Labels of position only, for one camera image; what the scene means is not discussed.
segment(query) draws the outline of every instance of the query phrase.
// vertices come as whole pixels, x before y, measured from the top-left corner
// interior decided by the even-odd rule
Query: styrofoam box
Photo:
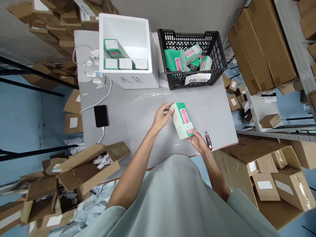
[[[117,39],[132,60],[147,59],[148,70],[105,70],[104,39]],[[105,14],[99,15],[100,71],[124,89],[159,88],[157,51],[147,19]]]

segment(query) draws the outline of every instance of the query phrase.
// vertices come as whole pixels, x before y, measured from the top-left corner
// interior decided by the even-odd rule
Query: person
[[[280,236],[240,190],[230,191],[197,130],[187,140],[202,155],[213,189],[184,155],[172,155],[144,178],[155,139],[173,113],[167,108],[172,104],[158,109],[105,211],[80,236]]]

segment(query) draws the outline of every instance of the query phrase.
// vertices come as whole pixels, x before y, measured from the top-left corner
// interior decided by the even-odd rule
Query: table surface
[[[86,63],[87,55],[99,46],[99,33],[96,31],[75,31],[76,57],[78,63]],[[162,79],[162,61],[157,33],[153,34],[158,54],[158,68]],[[86,108],[97,103],[109,91],[110,81],[106,86],[97,88],[88,78],[83,68],[78,65],[81,107]],[[161,104],[168,102],[185,102],[194,127],[202,134],[209,133],[213,149],[219,149],[238,142],[233,118],[229,108],[227,94],[222,77],[214,86],[169,90],[158,89],[125,90],[113,82],[110,95],[100,103],[107,105],[109,126],[105,127],[105,136],[101,144],[109,145],[123,141],[131,154],[119,163],[121,169],[106,180],[122,175],[134,153],[150,129],[155,113]],[[94,109],[82,112],[85,147],[97,143],[102,136],[102,129],[95,125]],[[151,168],[162,163],[173,154],[192,156],[198,152],[185,139],[179,140],[172,120],[158,134],[153,145],[148,166]]]

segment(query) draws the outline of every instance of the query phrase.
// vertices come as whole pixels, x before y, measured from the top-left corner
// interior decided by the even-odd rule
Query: black phone
[[[106,127],[109,125],[108,107],[106,105],[95,106],[94,116],[96,127]]]

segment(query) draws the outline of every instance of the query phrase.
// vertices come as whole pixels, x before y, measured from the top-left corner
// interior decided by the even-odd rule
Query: black plastic crate
[[[164,70],[168,78],[169,89],[191,88],[201,86],[212,86],[227,69],[226,58],[218,31],[205,31],[204,34],[175,33],[173,30],[158,29],[158,38],[164,64]],[[174,48],[175,50],[187,50],[195,44],[202,48],[202,55],[209,56],[212,62],[212,70],[209,71],[170,71],[167,68],[165,49]],[[207,82],[191,82],[184,85],[187,76],[197,73],[211,73],[210,80]]]

